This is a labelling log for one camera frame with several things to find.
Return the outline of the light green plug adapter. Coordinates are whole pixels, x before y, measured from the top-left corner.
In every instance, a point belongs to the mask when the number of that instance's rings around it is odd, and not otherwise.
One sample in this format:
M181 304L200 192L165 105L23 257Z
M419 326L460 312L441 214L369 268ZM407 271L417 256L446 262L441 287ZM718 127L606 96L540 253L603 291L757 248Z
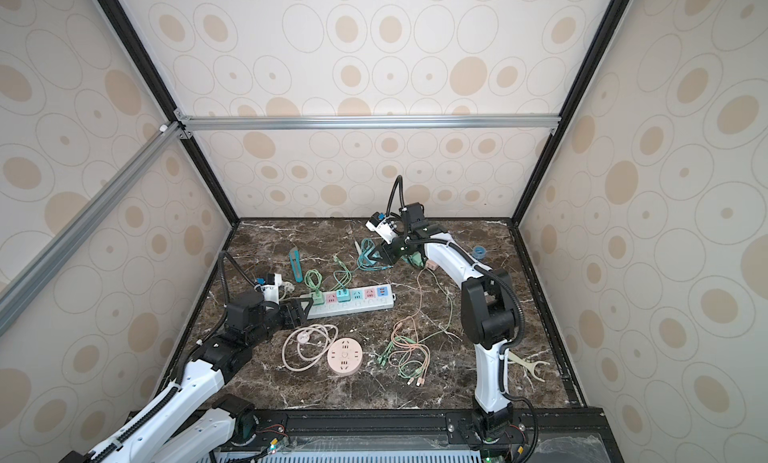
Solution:
M312 292L311 298L314 306L321 306L325 304L325 296L321 291Z

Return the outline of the pink round socket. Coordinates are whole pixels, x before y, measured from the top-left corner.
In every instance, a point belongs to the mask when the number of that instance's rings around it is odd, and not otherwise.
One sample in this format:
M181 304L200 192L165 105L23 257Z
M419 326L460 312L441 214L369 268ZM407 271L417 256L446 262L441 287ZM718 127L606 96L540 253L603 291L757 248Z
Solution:
M353 338L340 338L334 341L327 351L327 364L338 376L350 376L356 373L363 362L363 350Z

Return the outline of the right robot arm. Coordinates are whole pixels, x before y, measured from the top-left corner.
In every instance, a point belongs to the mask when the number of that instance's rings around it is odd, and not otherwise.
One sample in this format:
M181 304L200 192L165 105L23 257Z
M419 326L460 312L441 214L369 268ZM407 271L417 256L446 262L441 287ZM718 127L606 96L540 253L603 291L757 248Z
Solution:
M373 214L366 227L381 237L371 259L393 265L418 254L426 264L443 270L460 290L460 321L476 355L475 409L471 428L480 444L498 441L513 424L514 405L525 405L533 435L520 434L517 452L523 459L538 443L538 419L525 397L508 390L507 354L525 336L521 302L509 274L494 270L464 250L442 226L429 221L420 203L405 202L403 177L394 180L383 213Z

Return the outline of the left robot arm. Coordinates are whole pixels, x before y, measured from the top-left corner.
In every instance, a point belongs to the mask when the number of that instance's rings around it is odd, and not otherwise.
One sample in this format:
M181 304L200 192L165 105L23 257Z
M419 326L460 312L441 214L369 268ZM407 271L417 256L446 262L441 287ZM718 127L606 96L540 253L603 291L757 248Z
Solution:
M279 331L306 324L310 297L281 299L282 278L247 278L247 291L225 296L225 312L179 366L168 385L128 423L66 462L195 462L218 447L257 433L253 407L235 400L191 416L250 362L254 349Z

